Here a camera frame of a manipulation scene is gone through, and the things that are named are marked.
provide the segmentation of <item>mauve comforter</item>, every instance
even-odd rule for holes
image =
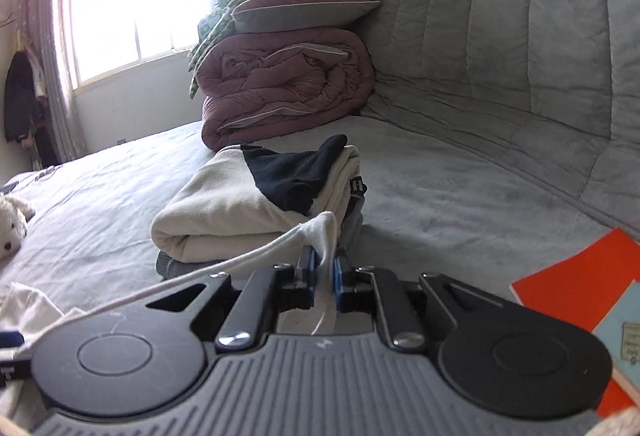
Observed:
[[[207,95],[202,139],[214,151],[347,116],[364,105],[375,81],[360,39],[335,28],[225,38],[196,77]]]

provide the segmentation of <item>orange folder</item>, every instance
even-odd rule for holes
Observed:
[[[640,281],[640,246],[617,228],[578,255],[514,282],[511,290],[527,308],[592,332],[634,280]],[[598,414],[632,405],[612,380]]]

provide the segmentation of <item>white teddy bear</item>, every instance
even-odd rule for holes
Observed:
[[[20,249],[27,235],[27,222],[35,213],[26,201],[0,194],[0,260]]]

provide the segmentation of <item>pink curtain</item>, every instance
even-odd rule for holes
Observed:
[[[14,0],[17,29],[27,34],[44,70],[49,125],[60,161],[87,154],[74,102],[62,26],[63,0]]]

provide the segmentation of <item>hanging clothes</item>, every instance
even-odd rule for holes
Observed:
[[[4,82],[4,137],[8,142],[20,142],[30,135],[32,125],[44,122],[44,107],[36,99],[29,57],[17,51]]]

